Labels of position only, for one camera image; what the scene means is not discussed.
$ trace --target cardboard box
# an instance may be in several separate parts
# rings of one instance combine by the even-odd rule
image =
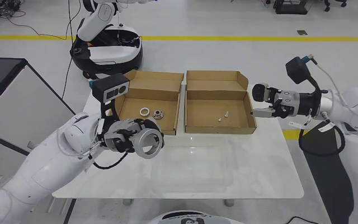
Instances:
[[[121,120],[142,118],[141,108],[161,110],[164,117],[157,120],[162,132],[176,135],[180,102],[180,86],[184,78],[182,73],[146,72],[132,70],[125,74],[130,80],[127,94],[115,101],[116,112]]]
[[[252,134],[256,130],[248,79],[240,72],[187,71],[186,84],[185,132]]]

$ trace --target ring-shaped object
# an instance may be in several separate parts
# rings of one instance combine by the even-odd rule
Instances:
[[[147,117],[149,115],[150,111],[148,108],[142,108],[140,111],[139,111],[139,114],[140,116],[143,116],[143,117]]]

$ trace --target black panel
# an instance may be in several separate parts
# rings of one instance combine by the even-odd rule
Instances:
[[[27,64],[23,58],[0,58],[0,95]]]
[[[322,122],[302,138],[303,146],[312,152],[328,153],[337,150],[334,130],[321,133]],[[304,154],[332,224],[348,224],[354,208],[352,185],[339,155],[317,157]]]

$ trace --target cardboard box flap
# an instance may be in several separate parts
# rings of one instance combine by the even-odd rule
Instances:
[[[125,74],[131,89],[179,92],[183,73],[147,72],[132,70]]]
[[[187,90],[246,91],[248,79],[237,71],[187,71]]]

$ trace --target metal nut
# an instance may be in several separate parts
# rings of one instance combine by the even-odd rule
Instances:
[[[153,118],[154,118],[155,120],[160,120],[160,119],[162,119],[163,117],[164,117],[163,111],[161,111],[161,110],[155,110],[155,111],[153,112]]]

